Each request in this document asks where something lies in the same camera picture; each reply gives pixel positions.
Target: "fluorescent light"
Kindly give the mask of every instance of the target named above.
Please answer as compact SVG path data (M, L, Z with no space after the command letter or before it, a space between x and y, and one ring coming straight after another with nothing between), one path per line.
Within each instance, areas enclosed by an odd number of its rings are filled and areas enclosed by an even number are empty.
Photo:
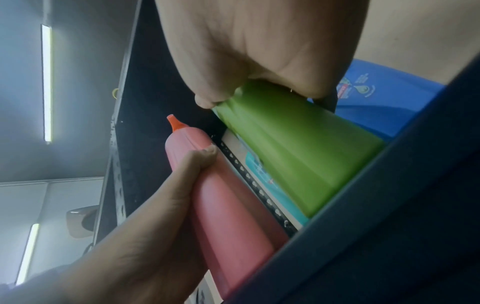
M43 131L52 141L52 28L41 26L41 61L43 69Z
M25 252L23 253L23 259L21 260L20 270L18 271L15 285L22 284L27 278L30 261L32 260L32 254L35 248L35 242L37 241L37 235L39 233L39 227L40 224L33 224L30 228L30 234L28 235L28 241L26 242Z

